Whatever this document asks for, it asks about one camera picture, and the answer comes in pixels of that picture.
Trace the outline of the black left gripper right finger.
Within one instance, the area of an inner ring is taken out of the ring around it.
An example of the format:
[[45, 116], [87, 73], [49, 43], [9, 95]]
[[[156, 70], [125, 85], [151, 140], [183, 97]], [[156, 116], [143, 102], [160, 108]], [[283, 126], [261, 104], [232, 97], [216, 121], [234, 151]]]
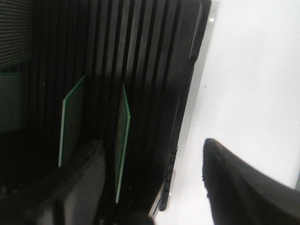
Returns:
[[264, 175], [217, 140], [203, 146], [202, 178], [216, 225], [298, 225], [300, 193]]

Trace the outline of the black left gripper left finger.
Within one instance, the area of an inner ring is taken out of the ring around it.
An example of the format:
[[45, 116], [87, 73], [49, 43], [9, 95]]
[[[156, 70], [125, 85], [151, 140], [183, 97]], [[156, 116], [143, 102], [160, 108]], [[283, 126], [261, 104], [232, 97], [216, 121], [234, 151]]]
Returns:
[[93, 224], [111, 156], [102, 142], [93, 141], [53, 169], [54, 143], [1, 142], [1, 224]]

